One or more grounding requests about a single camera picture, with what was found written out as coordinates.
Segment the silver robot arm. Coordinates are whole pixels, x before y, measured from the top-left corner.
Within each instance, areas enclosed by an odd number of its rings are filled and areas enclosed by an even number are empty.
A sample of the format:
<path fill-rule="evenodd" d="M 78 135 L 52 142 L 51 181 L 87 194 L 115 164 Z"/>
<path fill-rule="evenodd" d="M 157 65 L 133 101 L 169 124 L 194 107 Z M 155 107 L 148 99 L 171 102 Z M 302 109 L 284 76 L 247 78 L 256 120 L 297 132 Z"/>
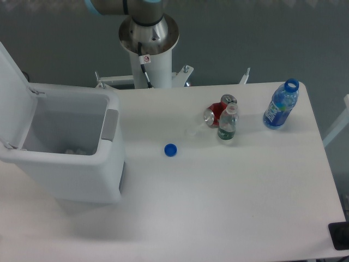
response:
<path fill-rule="evenodd" d="M 97 15 L 126 15 L 118 35 L 123 47 L 137 55 L 159 55 L 179 40 L 175 20 L 164 11 L 164 1 L 85 1 Z"/>

